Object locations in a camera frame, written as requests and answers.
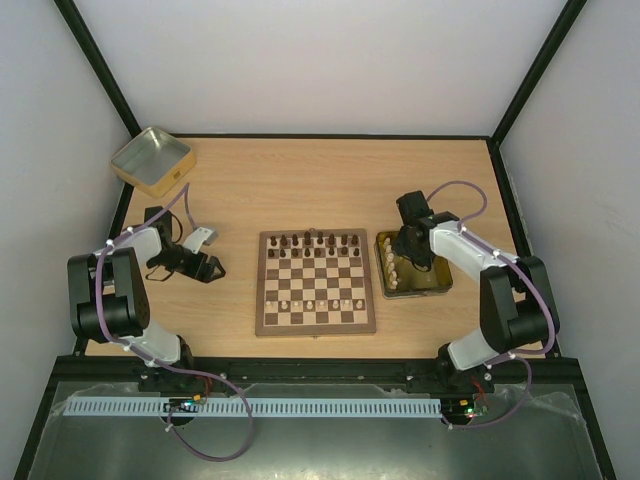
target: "chessboard square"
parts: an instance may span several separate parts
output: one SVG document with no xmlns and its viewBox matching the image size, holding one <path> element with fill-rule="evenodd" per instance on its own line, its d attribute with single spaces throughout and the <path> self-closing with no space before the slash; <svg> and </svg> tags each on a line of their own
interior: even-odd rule
<svg viewBox="0 0 640 480">
<path fill-rule="evenodd" d="M 329 323 L 329 312 L 316 313 L 316 323 Z"/>
<path fill-rule="evenodd" d="M 278 324 L 278 314 L 277 313 L 265 313 L 265 315 L 264 315 L 264 324 L 265 325 L 277 325 Z"/>
<path fill-rule="evenodd" d="M 327 299 L 328 300 L 339 300 L 340 299 L 340 289 L 339 288 L 327 288 Z"/>
<path fill-rule="evenodd" d="M 340 312 L 341 323 L 353 323 L 353 312 Z"/>
<path fill-rule="evenodd" d="M 302 314 L 302 323 L 304 325 L 315 325 L 316 324 L 316 312 L 304 312 Z"/>
<path fill-rule="evenodd" d="M 340 311 L 327 312 L 327 316 L 329 317 L 329 323 L 340 324 L 342 323 L 342 315 Z"/>
<path fill-rule="evenodd" d="M 304 322 L 304 313 L 294 312 L 291 314 L 291 325 L 302 325 Z"/>
<path fill-rule="evenodd" d="M 367 298 L 364 288 L 351 287 L 351 296 L 356 300 L 364 300 L 365 298 Z"/>
<path fill-rule="evenodd" d="M 353 312 L 353 323 L 369 323 L 369 316 L 365 310 Z"/>
<path fill-rule="evenodd" d="M 351 267 L 349 270 L 351 271 L 351 277 L 364 277 L 364 268 L 362 267 Z"/>
</svg>

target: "wooden table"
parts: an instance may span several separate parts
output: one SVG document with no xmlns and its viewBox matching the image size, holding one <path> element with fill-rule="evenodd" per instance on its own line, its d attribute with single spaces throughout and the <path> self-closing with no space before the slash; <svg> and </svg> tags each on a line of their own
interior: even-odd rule
<svg viewBox="0 0 640 480">
<path fill-rule="evenodd" d="M 203 251 L 227 270 L 208 285 L 181 275 L 145 283 L 153 317 L 184 337 L 196 356 L 428 358 L 438 347 L 478 326 L 478 286 L 452 266 L 454 286 L 443 296 L 386 300 L 372 264 L 378 331 L 374 335 L 255 336 L 258 234 L 265 230 L 365 228 L 372 239 L 401 226 L 395 200 L 425 195 L 452 179 L 478 184 L 489 207 L 469 227 L 514 251 L 491 160 L 481 140 L 183 139 L 197 165 L 163 199 L 136 191 L 125 225 L 141 223 L 144 208 L 166 204 L 191 182 L 191 212 L 220 237 Z M 481 205 L 470 188 L 452 186 L 431 203 L 458 216 Z M 183 203 L 173 209 L 189 233 Z M 90 342 L 89 355 L 122 355 Z"/>
</svg>

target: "purple cable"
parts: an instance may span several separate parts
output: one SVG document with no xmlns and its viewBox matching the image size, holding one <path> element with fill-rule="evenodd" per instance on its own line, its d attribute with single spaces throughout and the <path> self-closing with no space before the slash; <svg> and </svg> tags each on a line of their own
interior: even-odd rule
<svg viewBox="0 0 640 480">
<path fill-rule="evenodd" d="M 167 423 L 169 424 L 168 428 L 173 432 L 173 434 L 180 441 L 182 446 L 185 449 L 187 449 L 190 453 L 192 453 L 193 455 L 195 455 L 198 458 L 201 458 L 203 460 L 208 460 L 210 462 L 226 462 L 228 460 L 234 460 L 234 459 L 238 458 L 240 455 L 242 455 L 243 453 L 245 453 L 249 449 L 249 447 L 251 446 L 251 442 L 253 441 L 253 435 L 254 435 L 253 414 L 252 414 L 252 411 L 251 411 L 251 405 L 249 405 L 249 401 L 247 400 L 247 398 L 245 397 L 244 393 L 242 392 L 242 389 L 237 387 L 236 385 L 234 385 L 233 383 L 231 383 L 227 379 L 222 378 L 222 377 L 220 377 L 218 375 L 215 375 L 213 373 L 201 372 L 201 371 L 198 371 L 198 370 L 187 370 L 187 369 L 184 369 L 184 368 L 177 368 L 177 367 L 171 366 L 169 364 L 166 364 L 161 360 L 158 360 L 156 358 L 153 358 L 153 357 L 147 355 L 145 352 L 143 352 L 142 350 L 138 349 L 135 345 L 131 345 L 126 340 L 122 340 L 122 339 L 120 339 L 120 338 L 118 338 L 118 337 L 116 337 L 114 335 L 111 335 L 111 332 L 109 332 L 109 328 L 107 327 L 107 322 L 106 322 L 106 320 L 104 318 L 104 307 L 103 307 L 103 304 L 102 304 L 102 270 L 104 268 L 104 262 L 105 262 L 105 259 L 107 257 L 107 254 L 109 253 L 109 251 L 113 250 L 115 247 L 118 246 L 118 244 L 122 243 L 124 240 L 129 238 L 134 233 L 136 233 L 136 232 L 138 232 L 138 231 L 140 231 L 140 230 L 142 230 L 144 228 L 147 228 L 149 225 L 151 225 L 153 222 L 155 222 L 158 218 L 160 218 L 162 215 L 164 215 L 171 207 L 173 207 L 177 203 L 177 201 L 180 199 L 180 197 L 182 197 L 182 195 L 184 195 L 185 211 L 187 212 L 187 216 L 189 218 L 189 221 L 191 222 L 191 225 L 193 226 L 194 230 L 197 228 L 195 222 L 193 221 L 193 218 L 191 217 L 191 214 L 189 213 L 189 204 L 187 202 L 188 192 L 189 192 L 189 183 L 185 184 L 185 186 L 182 187 L 182 190 L 180 190 L 180 192 L 178 192 L 178 194 L 175 196 L 175 198 L 173 200 L 171 200 L 167 204 L 167 206 L 164 207 L 162 210 L 160 210 L 157 214 L 155 214 L 153 217 L 151 217 L 149 220 L 144 222 L 139 227 L 134 228 L 132 231 L 127 230 L 126 232 L 120 234 L 112 242 L 109 242 L 105 248 L 102 249 L 102 252 L 100 252 L 100 256 L 98 257 L 98 263 L 96 265 L 96 279 L 95 279 L 96 311 L 97 311 L 97 314 L 98 314 L 98 322 L 100 324 L 100 330 L 102 331 L 102 335 L 109 342 L 117 343 L 117 344 L 120 344 L 120 345 L 125 345 L 126 347 L 129 348 L 129 350 L 131 352 L 135 353 L 142 360 L 144 360 L 146 362 L 153 362 L 153 363 L 161 366 L 162 368 L 164 368 L 166 370 L 169 370 L 170 372 L 183 373 L 185 375 L 198 375 L 198 376 L 201 376 L 201 377 L 209 377 L 209 378 L 211 378 L 213 380 L 216 380 L 218 382 L 224 383 L 225 385 L 229 386 L 234 392 L 236 392 L 238 394 L 238 397 L 240 397 L 240 399 L 242 400 L 242 403 L 244 403 L 244 406 L 245 406 L 245 408 L 247 410 L 247 417 L 249 418 L 249 427 L 248 427 L 247 436 L 246 436 L 245 441 L 242 444 L 242 446 L 235 453 L 233 453 L 233 454 L 231 454 L 231 455 L 229 455 L 227 457 L 212 457 L 210 455 L 206 455 L 206 454 L 196 450 L 191 445 L 189 445 L 186 442 L 186 440 L 184 440 L 184 438 L 182 438 L 182 436 L 176 431 L 175 427 L 173 427 L 173 424 L 171 423 L 171 418 L 173 416 L 173 413 L 174 413 L 175 409 L 172 409 L 171 412 L 169 412 L 169 415 L 167 417 Z"/>
<path fill-rule="evenodd" d="M 445 423 L 445 425 L 447 425 L 447 427 L 449 427 L 452 430 L 471 430 L 475 428 L 492 427 L 494 425 L 504 422 L 509 417 L 512 417 L 520 409 L 520 407 L 524 404 L 525 400 L 527 399 L 527 394 L 529 393 L 529 390 L 531 390 L 531 381 L 533 380 L 533 372 L 531 371 L 531 365 L 529 365 L 529 362 L 527 362 L 527 360 L 521 357 L 515 357 L 513 360 L 518 360 L 519 362 L 524 363 L 524 366 L 527 369 L 527 383 L 524 386 L 522 397 L 520 397 L 520 400 L 518 400 L 518 402 L 513 406 L 511 410 L 509 410 L 507 413 L 505 413 L 501 417 L 496 418 L 495 420 L 491 420 L 490 422 L 486 422 L 486 423 L 481 423 L 479 425 L 453 425 L 452 423 L 449 422 L 449 420 L 447 420 L 447 417 L 443 415 L 442 421 Z"/>
</svg>

